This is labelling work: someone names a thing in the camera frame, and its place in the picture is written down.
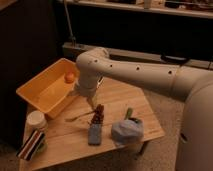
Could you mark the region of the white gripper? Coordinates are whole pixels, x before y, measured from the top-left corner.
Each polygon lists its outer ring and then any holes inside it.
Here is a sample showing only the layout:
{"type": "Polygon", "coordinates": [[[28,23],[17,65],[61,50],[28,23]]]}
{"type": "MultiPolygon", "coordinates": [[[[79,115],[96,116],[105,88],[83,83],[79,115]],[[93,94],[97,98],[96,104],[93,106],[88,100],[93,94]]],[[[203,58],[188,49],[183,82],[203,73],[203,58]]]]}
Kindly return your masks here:
{"type": "Polygon", "coordinates": [[[79,78],[75,83],[74,90],[83,97],[86,97],[88,104],[90,105],[91,109],[95,109],[95,102],[93,100],[93,96],[97,91],[98,81],[97,80],[90,80],[90,79],[81,79],[79,78]]]}

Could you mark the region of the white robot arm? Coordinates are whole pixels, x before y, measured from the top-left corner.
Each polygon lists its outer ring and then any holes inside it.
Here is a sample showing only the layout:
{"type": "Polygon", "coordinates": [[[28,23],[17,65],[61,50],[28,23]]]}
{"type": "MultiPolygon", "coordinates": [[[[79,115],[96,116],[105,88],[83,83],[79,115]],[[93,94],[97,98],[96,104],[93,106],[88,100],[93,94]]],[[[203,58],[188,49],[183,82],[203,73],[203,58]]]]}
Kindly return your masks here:
{"type": "Polygon", "coordinates": [[[184,103],[175,171],[213,171],[213,71],[190,66],[109,58],[102,47],[78,55],[76,91],[91,97],[108,77],[168,95],[184,103]]]}

